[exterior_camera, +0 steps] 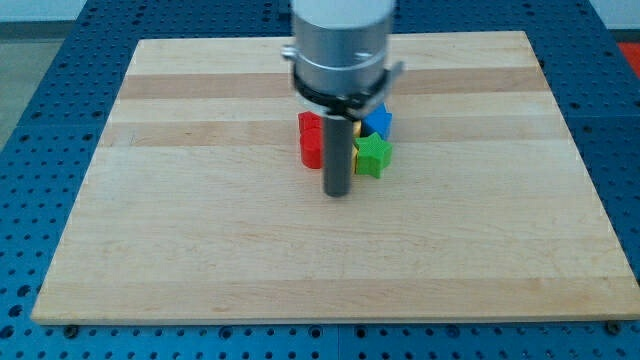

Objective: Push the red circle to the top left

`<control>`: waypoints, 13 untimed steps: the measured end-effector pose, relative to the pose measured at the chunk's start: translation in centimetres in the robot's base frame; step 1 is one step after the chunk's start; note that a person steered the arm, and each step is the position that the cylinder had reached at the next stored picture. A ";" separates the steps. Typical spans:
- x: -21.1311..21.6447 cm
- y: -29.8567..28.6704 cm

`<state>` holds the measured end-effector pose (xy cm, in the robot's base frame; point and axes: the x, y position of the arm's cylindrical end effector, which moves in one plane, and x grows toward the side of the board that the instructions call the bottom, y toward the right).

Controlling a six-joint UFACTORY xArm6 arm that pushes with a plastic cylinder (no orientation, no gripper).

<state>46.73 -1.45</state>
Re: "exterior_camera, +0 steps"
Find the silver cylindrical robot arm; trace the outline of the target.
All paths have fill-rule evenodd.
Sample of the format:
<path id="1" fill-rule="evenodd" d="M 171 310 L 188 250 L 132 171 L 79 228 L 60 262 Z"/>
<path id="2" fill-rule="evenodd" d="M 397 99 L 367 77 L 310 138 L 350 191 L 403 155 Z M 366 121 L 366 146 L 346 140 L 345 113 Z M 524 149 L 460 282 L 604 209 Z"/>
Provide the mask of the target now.
<path id="1" fill-rule="evenodd" d="M 302 103 L 321 116 L 362 119 L 405 70 L 387 67 L 394 0 L 295 0 L 294 43 L 282 47 Z"/>

